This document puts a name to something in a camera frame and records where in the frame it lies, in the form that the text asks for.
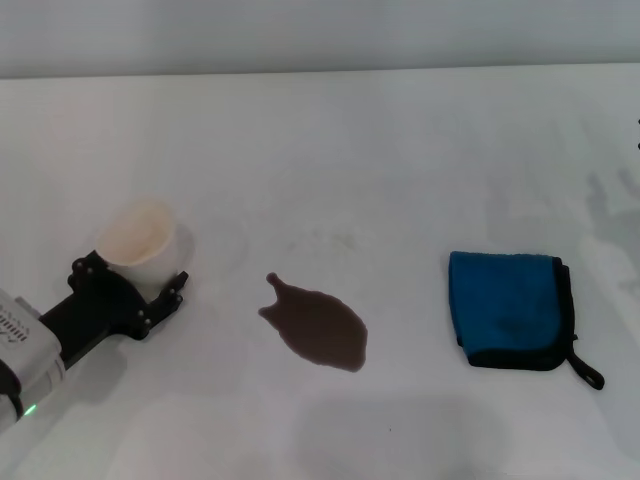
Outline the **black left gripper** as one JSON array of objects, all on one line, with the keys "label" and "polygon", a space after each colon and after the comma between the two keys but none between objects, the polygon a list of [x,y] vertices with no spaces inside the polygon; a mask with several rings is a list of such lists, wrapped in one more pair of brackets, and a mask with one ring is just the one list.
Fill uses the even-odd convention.
[{"label": "black left gripper", "polygon": [[179,309],[188,279],[186,271],[180,272],[155,299],[145,302],[131,283],[91,251],[71,264],[67,284],[72,294],[44,313],[40,322],[58,339],[63,365],[70,369],[109,336],[147,337]]}]

